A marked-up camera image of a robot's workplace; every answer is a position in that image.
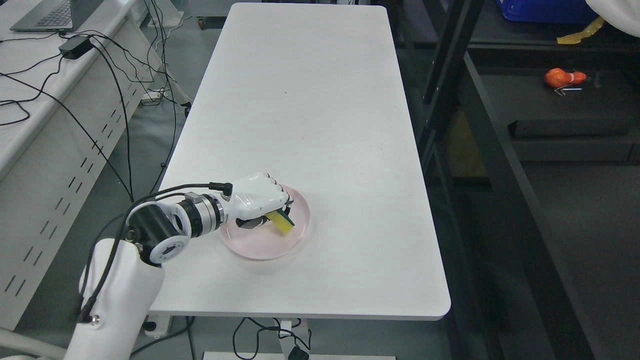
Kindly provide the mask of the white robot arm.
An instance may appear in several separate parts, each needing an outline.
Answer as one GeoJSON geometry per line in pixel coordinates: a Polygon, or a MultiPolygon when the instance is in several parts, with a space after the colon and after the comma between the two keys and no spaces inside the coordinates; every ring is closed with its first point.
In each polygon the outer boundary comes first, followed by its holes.
{"type": "Polygon", "coordinates": [[[186,193],[178,203],[144,198],[125,215],[118,235],[96,241],[78,283],[80,304],[66,360],[127,360],[162,287],[162,265],[190,239],[237,217],[231,185],[221,193],[186,193]]]}

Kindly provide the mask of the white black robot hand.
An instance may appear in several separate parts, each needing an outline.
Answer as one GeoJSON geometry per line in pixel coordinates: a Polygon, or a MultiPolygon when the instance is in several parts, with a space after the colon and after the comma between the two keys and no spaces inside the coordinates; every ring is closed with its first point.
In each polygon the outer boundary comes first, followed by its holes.
{"type": "Polygon", "coordinates": [[[234,223],[251,230],[269,223],[266,214],[284,210],[286,214],[294,199],[268,173],[256,172],[231,182],[231,195],[221,199],[222,223],[234,223]]]}

